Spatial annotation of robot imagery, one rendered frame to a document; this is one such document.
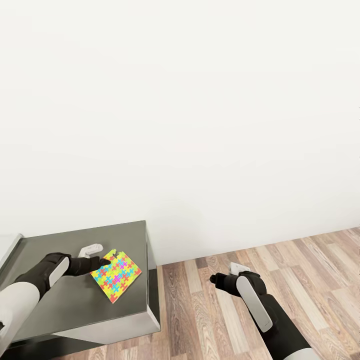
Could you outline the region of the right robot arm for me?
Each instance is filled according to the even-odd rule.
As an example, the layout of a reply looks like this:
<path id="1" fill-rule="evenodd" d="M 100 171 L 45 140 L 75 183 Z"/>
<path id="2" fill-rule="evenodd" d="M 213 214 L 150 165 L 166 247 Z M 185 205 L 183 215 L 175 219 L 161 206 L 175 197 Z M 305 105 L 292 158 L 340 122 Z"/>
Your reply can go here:
<path id="1" fill-rule="evenodd" d="M 210 281 L 219 290 L 242 297 L 272 360 L 321 360 L 275 299 L 260 274 L 231 262 L 229 273 L 217 272 Z"/>

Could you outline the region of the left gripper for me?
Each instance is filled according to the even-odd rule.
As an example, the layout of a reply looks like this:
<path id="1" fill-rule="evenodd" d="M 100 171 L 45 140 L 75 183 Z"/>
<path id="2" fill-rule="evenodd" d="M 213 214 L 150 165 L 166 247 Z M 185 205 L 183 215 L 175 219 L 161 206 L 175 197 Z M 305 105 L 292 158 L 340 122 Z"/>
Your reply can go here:
<path id="1" fill-rule="evenodd" d="M 78 257 L 80 265 L 78 271 L 73 274 L 74 277 L 85 275 L 99 270 L 102 266 L 110 265 L 111 261 L 105 258 L 100 259 L 100 256 L 92 258 L 81 258 Z"/>

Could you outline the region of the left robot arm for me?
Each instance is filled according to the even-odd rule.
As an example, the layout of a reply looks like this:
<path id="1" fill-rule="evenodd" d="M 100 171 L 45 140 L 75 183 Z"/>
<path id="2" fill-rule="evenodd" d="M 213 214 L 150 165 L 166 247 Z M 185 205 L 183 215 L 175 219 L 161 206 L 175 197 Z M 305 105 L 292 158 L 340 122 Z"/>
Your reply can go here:
<path id="1" fill-rule="evenodd" d="M 80 276 L 110 265 L 111 261 L 89 255 L 101 252 L 101 244 L 81 249 L 77 258 L 61 252 L 49 253 L 39 264 L 0 291 L 0 358 L 46 292 L 63 276 Z"/>

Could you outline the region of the jigsaw puzzle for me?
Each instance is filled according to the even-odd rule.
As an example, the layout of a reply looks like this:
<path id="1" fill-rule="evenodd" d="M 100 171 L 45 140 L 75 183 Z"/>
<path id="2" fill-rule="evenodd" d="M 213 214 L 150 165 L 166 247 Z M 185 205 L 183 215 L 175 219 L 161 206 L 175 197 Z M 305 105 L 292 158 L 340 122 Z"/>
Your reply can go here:
<path id="1" fill-rule="evenodd" d="M 120 252 L 116 259 L 113 256 L 116 251 L 112 250 L 104 257 L 111 264 L 91 272 L 113 304 L 142 272 L 124 252 Z"/>

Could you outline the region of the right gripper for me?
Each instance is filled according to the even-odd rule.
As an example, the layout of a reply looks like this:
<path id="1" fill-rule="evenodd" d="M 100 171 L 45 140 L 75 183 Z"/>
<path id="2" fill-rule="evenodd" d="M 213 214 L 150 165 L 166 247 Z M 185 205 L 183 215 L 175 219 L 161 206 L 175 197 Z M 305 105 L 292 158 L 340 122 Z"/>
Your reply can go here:
<path id="1" fill-rule="evenodd" d="M 215 287 L 219 290 L 228 292 L 230 295 L 235 295 L 231 289 L 231 280 L 235 275 L 227 275 L 221 272 L 217 272 L 210 277 L 210 281 L 215 284 Z"/>

